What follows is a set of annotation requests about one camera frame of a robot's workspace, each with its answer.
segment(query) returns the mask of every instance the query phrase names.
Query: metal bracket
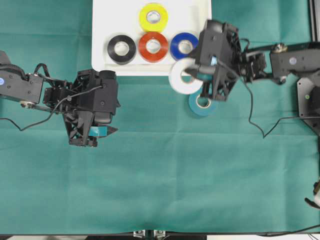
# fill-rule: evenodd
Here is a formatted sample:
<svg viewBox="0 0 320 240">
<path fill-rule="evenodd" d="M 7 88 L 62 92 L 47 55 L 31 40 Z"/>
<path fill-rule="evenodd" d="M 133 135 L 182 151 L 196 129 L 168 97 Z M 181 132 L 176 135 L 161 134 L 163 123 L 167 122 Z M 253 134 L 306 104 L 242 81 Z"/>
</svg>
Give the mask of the metal bracket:
<svg viewBox="0 0 320 240">
<path fill-rule="evenodd" d="M 155 239 L 164 238 L 166 236 L 166 231 L 163 230 L 154 230 L 153 235 Z"/>
<path fill-rule="evenodd" d="M 299 79 L 296 83 L 297 98 L 300 117 L 310 116 L 311 91 L 314 89 L 314 83 L 306 77 Z M 303 120 L 318 136 L 320 135 L 320 121 L 319 119 L 304 119 Z"/>
<path fill-rule="evenodd" d="M 135 238 L 140 238 L 143 239 L 146 236 L 146 230 L 139 230 L 139 231 L 134 231 L 133 236 Z"/>
</svg>

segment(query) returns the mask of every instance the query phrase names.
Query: black cable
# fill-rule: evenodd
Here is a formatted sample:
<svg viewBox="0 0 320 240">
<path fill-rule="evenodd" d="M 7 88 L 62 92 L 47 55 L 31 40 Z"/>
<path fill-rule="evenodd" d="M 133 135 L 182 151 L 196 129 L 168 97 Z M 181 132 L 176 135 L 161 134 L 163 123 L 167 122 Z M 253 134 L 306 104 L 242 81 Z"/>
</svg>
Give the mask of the black cable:
<svg viewBox="0 0 320 240">
<path fill-rule="evenodd" d="M 311 237 L 313 237 L 315 240 L 319 240 L 318 238 L 316 238 L 315 236 L 313 236 L 312 234 L 309 234 L 311 235 Z"/>
<path fill-rule="evenodd" d="M 75 88 L 72 88 L 71 90 L 72 91 L 74 91 L 74 90 L 76 90 L 76 89 L 78 89 L 78 88 L 80 88 L 80 87 L 82 87 L 84 84 L 81 82 L 80 84 L 79 84 L 79 86 L 76 86 Z"/>
<path fill-rule="evenodd" d="M 222 67 L 224 67 L 225 69 L 227 69 L 229 72 L 231 72 L 235 77 L 237 77 L 238 79 L 240 79 L 241 77 L 239 76 L 239 74 L 236 73 L 236 71 L 234 71 L 233 69 L 231 69 L 229 66 L 227 66 L 224 62 L 220 61 L 219 59 L 217 60 L 217 63 L 219 65 L 221 65 Z M 251 100 L 251 107 L 250 107 L 250 114 L 249 114 L 249 118 L 248 121 L 251 125 L 255 126 L 256 128 L 258 128 L 260 130 L 260 132 L 262 133 L 262 137 L 266 138 L 277 126 L 278 124 L 282 121 L 282 120 L 288 120 L 288 119 L 320 119 L 320 116 L 304 116 L 304 117 L 299 117 L 299 116 L 289 116 L 289 117 L 281 117 L 278 119 L 278 121 L 275 123 L 275 125 L 273 125 L 273 127 L 267 132 L 265 133 L 265 131 L 256 123 L 254 123 L 253 121 L 251 121 L 252 115 L 253 115 L 253 111 L 254 111 L 254 94 L 251 91 L 251 89 L 248 87 L 247 83 L 241 79 L 241 82 L 244 84 L 245 88 L 249 91 L 250 93 L 250 100 Z"/>
<path fill-rule="evenodd" d="M 43 78 L 46 82 L 48 82 L 52 87 L 54 87 L 54 82 L 57 82 L 57 81 L 61 81 L 61 80 L 58 80 L 58 79 L 55 79 L 55 78 L 52 78 L 52 77 L 49 77 L 49 76 L 45 76 L 45 75 L 42 75 L 41 73 L 37 73 L 37 75 L 40 77 L 40 78 Z"/>
<path fill-rule="evenodd" d="M 96 87 L 94 87 L 94 88 L 91 88 L 91 89 L 88 90 L 88 91 L 80 92 L 80 93 L 77 93 L 77 94 L 74 94 L 74 95 L 71 95 L 71 96 L 67 96 L 67 97 L 61 99 L 61 101 L 59 101 L 59 103 L 54 107 L 54 109 L 50 112 L 49 116 L 48 116 L 46 119 L 44 119 L 44 120 L 42 120 L 42 121 L 38 121 L 38 122 L 32 123 L 32 124 L 30 124 L 30 125 L 28 125 L 28 126 L 26 126 L 26 127 L 24 127 L 24 128 L 20 128 L 13 120 L 11 120 L 11 119 L 9 119 L 9 118 L 0 118 L 0 120 L 7 120 L 7 121 L 11 122 L 11 123 L 12 123 L 14 126 L 16 126 L 21 132 L 23 132 L 23 131 L 26 130 L 26 129 L 32 128 L 32 127 L 34 127 L 34 126 L 36 126 L 36 125 L 43 124 L 43 123 L 45 123 L 46 121 L 48 121 L 48 120 L 52 117 L 52 115 L 56 112 L 57 108 L 58 108 L 64 101 L 66 101 L 66 100 L 68 100 L 68 99 L 70 99 L 70 98 L 74 98 L 74 97 L 80 96 L 80 95 L 88 94 L 88 93 L 90 93 L 90 92 L 92 92 L 92 91 L 94 91 L 94 90 L 96 90 L 96 89 L 100 89 L 100 88 L 103 88 L 103 86 L 96 86 Z"/>
<path fill-rule="evenodd" d="M 249 114 L 249 118 L 248 121 L 251 125 L 255 126 L 256 128 L 258 128 L 260 130 L 260 132 L 262 133 L 263 138 L 266 138 L 277 126 L 278 124 L 282 121 L 282 120 L 289 120 L 289 119 L 320 119 L 320 116 L 287 116 L 287 117 L 281 117 L 278 119 L 278 121 L 275 123 L 275 125 L 273 125 L 273 127 L 267 132 L 265 133 L 265 131 L 256 123 L 254 123 L 253 121 L 251 121 L 252 115 L 253 115 L 253 111 L 254 111 L 254 94 L 252 93 L 251 89 L 248 87 L 248 85 L 241 80 L 241 82 L 244 84 L 244 86 L 246 87 L 246 89 L 249 91 L 250 93 L 250 99 L 251 99 L 251 107 L 250 107 L 250 114 Z"/>
<path fill-rule="evenodd" d="M 38 71 L 39 71 L 40 68 L 43 68 L 43 71 L 44 71 L 45 76 L 50 78 L 48 66 L 47 66 L 46 64 L 44 64 L 44 63 L 39 63 L 39 64 L 35 67 L 33 74 L 38 74 Z"/>
<path fill-rule="evenodd" d="M 299 234 L 299 233 L 304 233 L 308 230 L 311 229 L 315 229 L 315 228 L 320 228 L 320 224 L 318 225 L 314 225 L 314 226 L 310 226 L 301 230 L 297 230 L 297 231 L 288 231 L 288 232 L 284 232 L 284 233 L 276 233 L 276 234 L 266 234 L 266 235 L 259 235 L 260 237 L 280 237 L 280 236 L 285 236 L 285 235 L 291 235 L 291 234 Z"/>
<path fill-rule="evenodd" d="M 19 66 L 17 66 L 17 65 L 14 65 L 14 64 L 0 64 L 0 70 L 14 70 L 14 71 L 18 71 L 18 72 L 20 73 L 21 78 L 22 78 L 23 80 L 25 80 L 25 81 L 28 80 L 25 71 L 24 71 L 21 67 L 19 67 Z"/>
<path fill-rule="evenodd" d="M 18 126 L 18 124 L 16 124 L 13 120 L 11 120 L 10 118 L 6 118 L 6 117 L 3 117 L 3 118 L 0 118 L 0 120 L 7 120 L 9 122 L 11 122 L 13 125 L 15 125 L 15 127 L 17 129 L 19 129 L 21 131 L 21 128 Z"/>
<path fill-rule="evenodd" d="M 247 44 L 246 44 L 246 46 L 244 48 L 244 51 L 247 51 L 249 49 L 249 47 L 250 47 L 250 40 L 248 38 L 240 38 L 240 40 L 246 41 Z"/>
</svg>

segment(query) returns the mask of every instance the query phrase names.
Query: yellow tape roll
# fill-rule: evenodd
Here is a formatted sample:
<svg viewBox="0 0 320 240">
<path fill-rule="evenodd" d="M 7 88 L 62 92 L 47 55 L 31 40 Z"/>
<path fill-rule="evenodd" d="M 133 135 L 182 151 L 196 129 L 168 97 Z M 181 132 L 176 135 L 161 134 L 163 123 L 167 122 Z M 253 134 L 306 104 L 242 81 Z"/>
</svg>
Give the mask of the yellow tape roll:
<svg viewBox="0 0 320 240">
<path fill-rule="evenodd" d="M 145 32 L 161 33 L 167 25 L 168 13 L 161 4 L 150 3 L 140 11 L 139 21 Z"/>
</svg>

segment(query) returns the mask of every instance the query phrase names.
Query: tape roll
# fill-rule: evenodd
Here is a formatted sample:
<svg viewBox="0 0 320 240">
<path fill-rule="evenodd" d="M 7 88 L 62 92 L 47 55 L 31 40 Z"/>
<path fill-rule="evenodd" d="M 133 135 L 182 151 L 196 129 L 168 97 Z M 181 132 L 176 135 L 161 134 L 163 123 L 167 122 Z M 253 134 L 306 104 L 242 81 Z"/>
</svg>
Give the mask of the tape roll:
<svg viewBox="0 0 320 240">
<path fill-rule="evenodd" d="M 177 34 L 171 41 L 170 52 L 175 60 L 186 58 L 188 54 L 197 47 L 198 38 L 188 32 Z M 186 45 L 190 51 L 182 52 L 181 45 Z"/>
<path fill-rule="evenodd" d="M 167 10 L 158 3 L 147 4 L 140 11 L 139 22 L 143 31 L 161 33 L 168 23 Z"/>
<path fill-rule="evenodd" d="M 151 53 L 147 49 L 147 44 L 149 41 L 154 41 L 154 40 L 159 42 L 160 49 L 155 53 Z M 168 45 L 169 44 L 165 36 L 163 36 L 159 32 L 151 31 L 142 36 L 142 38 L 139 41 L 138 48 L 144 60 L 150 63 L 156 63 L 162 60 L 166 56 L 169 48 Z"/>
<path fill-rule="evenodd" d="M 195 93 L 202 87 L 203 81 L 191 77 L 190 82 L 185 82 L 181 76 L 185 69 L 195 64 L 195 61 L 193 58 L 186 57 L 173 65 L 169 74 L 169 83 L 173 90 L 180 94 L 189 95 Z"/>
<path fill-rule="evenodd" d="M 116 47 L 120 46 L 124 49 L 123 54 L 119 55 L 117 53 Z M 113 37 L 107 47 L 108 54 L 110 58 L 119 65 L 125 65 L 130 63 L 136 53 L 137 53 L 137 47 L 133 39 L 127 35 L 118 35 Z"/>
<path fill-rule="evenodd" d="M 201 105 L 199 103 L 201 91 L 202 89 L 189 96 L 189 107 L 192 112 L 194 112 L 198 116 L 211 116 L 216 112 L 219 102 L 208 99 L 206 105 Z"/>
</svg>

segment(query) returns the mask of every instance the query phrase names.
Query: green fabric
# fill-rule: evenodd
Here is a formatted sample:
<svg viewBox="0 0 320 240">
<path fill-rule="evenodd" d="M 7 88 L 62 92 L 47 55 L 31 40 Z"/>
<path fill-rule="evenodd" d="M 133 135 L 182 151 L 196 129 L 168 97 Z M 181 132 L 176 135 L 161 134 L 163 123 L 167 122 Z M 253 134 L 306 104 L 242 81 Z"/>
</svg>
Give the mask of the green fabric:
<svg viewBox="0 0 320 240">
<path fill-rule="evenodd" d="M 212 8 L 252 46 L 310 41 L 307 1 L 213 0 Z M 91 68 L 91 11 L 91 0 L 1 0 L 0 49 L 26 72 L 42 62 L 72 81 Z M 69 146 L 61 116 L 23 133 L 1 122 L 1 234 L 280 232 L 319 223 L 304 203 L 319 176 L 318 142 L 303 122 L 283 122 L 263 140 L 248 124 L 240 82 L 214 116 L 197 117 L 166 77 L 118 81 L 119 131 L 98 148 Z M 267 130 L 296 116 L 295 82 L 250 86 L 254 121 Z M 21 126 L 47 115 L 0 101 L 0 116 Z"/>
</svg>

